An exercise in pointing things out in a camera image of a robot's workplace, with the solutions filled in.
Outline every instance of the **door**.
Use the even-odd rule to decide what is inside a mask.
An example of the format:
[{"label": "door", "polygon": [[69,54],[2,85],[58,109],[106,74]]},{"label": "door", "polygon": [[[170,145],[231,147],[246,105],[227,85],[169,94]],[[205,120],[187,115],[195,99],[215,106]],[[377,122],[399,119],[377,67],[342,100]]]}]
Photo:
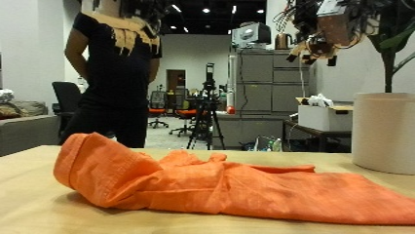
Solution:
[{"label": "door", "polygon": [[185,70],[166,70],[167,72],[167,113],[173,112],[174,93],[177,87],[185,88]]},{"label": "door", "polygon": [[167,70],[167,92],[173,91],[177,86],[185,88],[185,70]]}]

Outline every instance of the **ceiling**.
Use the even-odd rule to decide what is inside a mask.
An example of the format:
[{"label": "ceiling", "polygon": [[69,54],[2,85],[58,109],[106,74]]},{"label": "ceiling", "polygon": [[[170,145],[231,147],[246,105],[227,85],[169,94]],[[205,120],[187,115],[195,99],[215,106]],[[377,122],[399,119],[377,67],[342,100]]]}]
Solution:
[{"label": "ceiling", "polygon": [[[238,28],[243,22],[266,23],[266,13],[256,13],[259,9],[266,11],[266,0],[173,0],[173,2],[179,7],[181,13],[170,9],[170,13],[162,19],[162,34],[227,35],[229,30]],[[202,12],[205,5],[210,8],[209,14]]]}]

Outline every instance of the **orange towel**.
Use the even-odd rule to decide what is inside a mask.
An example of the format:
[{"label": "orange towel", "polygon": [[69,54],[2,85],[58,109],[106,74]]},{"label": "orange towel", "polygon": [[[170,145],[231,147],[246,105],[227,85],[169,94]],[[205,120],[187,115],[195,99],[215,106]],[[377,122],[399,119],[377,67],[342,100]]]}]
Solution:
[{"label": "orange towel", "polygon": [[415,224],[415,199],[362,175],[207,162],[185,150],[159,161],[98,134],[62,145],[54,177],[100,207],[352,224]]}]

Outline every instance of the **red chair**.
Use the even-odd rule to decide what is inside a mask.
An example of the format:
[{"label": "red chair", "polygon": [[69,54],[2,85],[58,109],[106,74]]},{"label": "red chair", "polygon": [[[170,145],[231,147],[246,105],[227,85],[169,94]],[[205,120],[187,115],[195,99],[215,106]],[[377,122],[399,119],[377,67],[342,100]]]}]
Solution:
[{"label": "red chair", "polygon": [[158,127],[158,125],[163,125],[169,128],[169,124],[163,121],[159,121],[159,116],[166,116],[167,113],[167,94],[163,91],[153,91],[150,96],[150,104],[149,104],[149,114],[150,116],[155,116],[155,120],[149,122],[147,125],[153,126],[153,129]]}]

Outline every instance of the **floor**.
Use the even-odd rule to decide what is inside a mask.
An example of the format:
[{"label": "floor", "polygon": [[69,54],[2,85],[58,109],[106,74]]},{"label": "floor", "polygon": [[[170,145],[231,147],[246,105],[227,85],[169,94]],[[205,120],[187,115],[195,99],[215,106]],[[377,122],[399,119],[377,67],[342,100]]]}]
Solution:
[{"label": "floor", "polygon": [[169,124],[169,128],[163,127],[163,125],[161,124],[155,129],[153,129],[151,126],[147,127],[145,148],[186,149],[190,142],[189,149],[207,149],[207,144],[205,140],[193,139],[190,141],[191,132],[181,134],[181,137],[178,137],[178,131],[174,131],[171,134],[169,134],[170,130],[181,128],[183,126],[182,119],[174,116],[162,116],[159,118],[159,121],[166,122]]}]

